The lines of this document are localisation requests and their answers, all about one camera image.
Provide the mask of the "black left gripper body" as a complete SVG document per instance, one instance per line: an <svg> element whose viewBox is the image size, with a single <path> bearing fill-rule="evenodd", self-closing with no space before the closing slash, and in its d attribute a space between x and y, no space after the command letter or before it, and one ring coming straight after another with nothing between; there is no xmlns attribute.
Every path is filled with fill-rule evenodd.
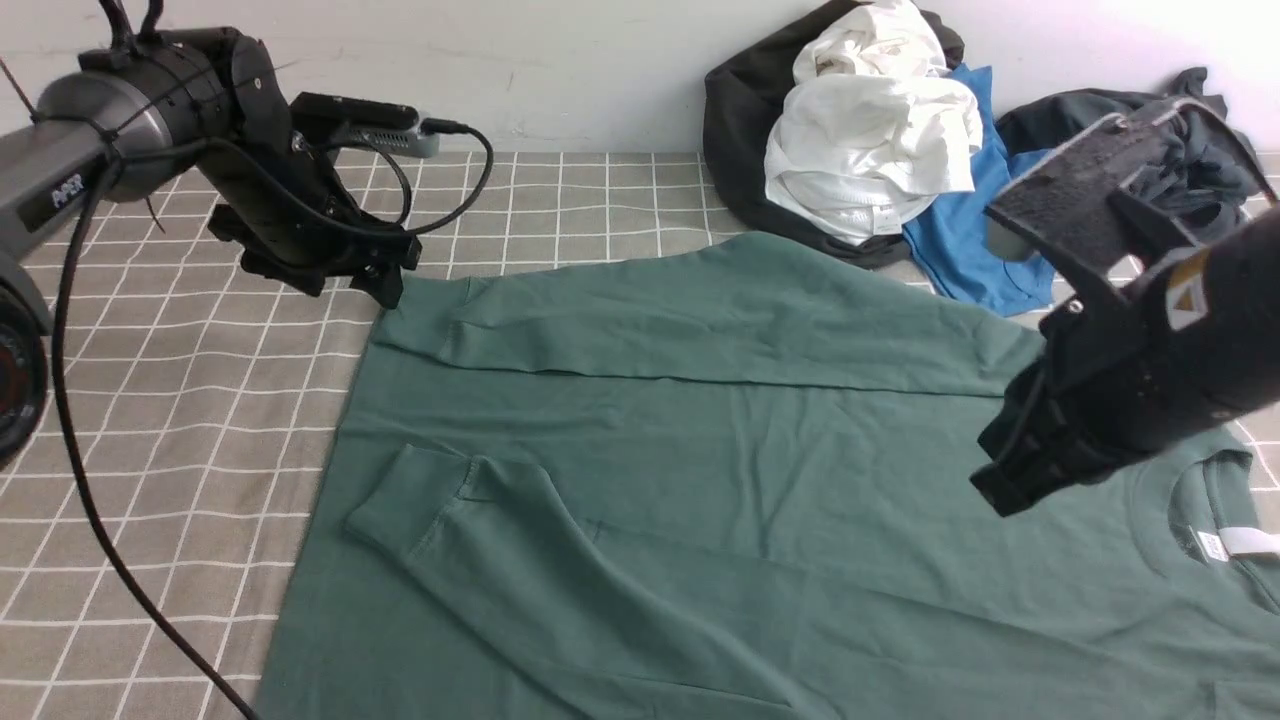
<svg viewBox="0 0 1280 720"><path fill-rule="evenodd" d="M294 129L265 45L233 28L196 33L221 82L229 126L196 161L221 195L210 218L218 240L243 247L241 268L317 296L328 279L362 269L419 264L422 246L401 225L366 213L342 184L328 147Z"/></svg>

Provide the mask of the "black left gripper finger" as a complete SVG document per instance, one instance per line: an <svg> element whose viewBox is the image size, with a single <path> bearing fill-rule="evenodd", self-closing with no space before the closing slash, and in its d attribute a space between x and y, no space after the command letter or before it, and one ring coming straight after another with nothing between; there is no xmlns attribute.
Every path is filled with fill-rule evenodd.
<svg viewBox="0 0 1280 720"><path fill-rule="evenodd" d="M394 263L380 263L362 269L362 291L381 309L399 306L404 290L402 268Z"/></svg>

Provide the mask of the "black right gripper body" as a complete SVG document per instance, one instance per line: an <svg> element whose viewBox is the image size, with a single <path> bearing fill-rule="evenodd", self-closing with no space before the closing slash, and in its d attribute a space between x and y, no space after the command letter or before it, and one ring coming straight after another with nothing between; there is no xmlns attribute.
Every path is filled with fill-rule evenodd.
<svg viewBox="0 0 1280 720"><path fill-rule="evenodd" d="M972 483L1004 518L1277 402L1277 206L1124 287L1071 287L979 437Z"/></svg>

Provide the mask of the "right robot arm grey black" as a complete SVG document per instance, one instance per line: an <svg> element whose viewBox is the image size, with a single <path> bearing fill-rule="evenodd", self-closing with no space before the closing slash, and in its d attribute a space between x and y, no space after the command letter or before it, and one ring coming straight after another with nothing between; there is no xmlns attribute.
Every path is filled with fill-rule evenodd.
<svg viewBox="0 0 1280 720"><path fill-rule="evenodd" d="M1277 402L1277 209L1202 243L1128 192L1108 204L1146 270L1123 287L1071 273L1039 324L970 478L1004 518Z"/></svg>

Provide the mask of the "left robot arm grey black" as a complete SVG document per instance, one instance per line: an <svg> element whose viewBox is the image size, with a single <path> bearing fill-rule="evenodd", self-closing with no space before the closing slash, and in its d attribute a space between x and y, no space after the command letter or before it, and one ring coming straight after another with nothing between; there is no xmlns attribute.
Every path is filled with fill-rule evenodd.
<svg viewBox="0 0 1280 720"><path fill-rule="evenodd" d="M83 53L32 123L3 137L3 461L38 428L52 316L24 260L99 204L141 202L197 169L220 193L209 229L243 270L317 296L348 277L384 307L421 243L366 213L326 142L297 128L265 45L229 27L165 31Z"/></svg>

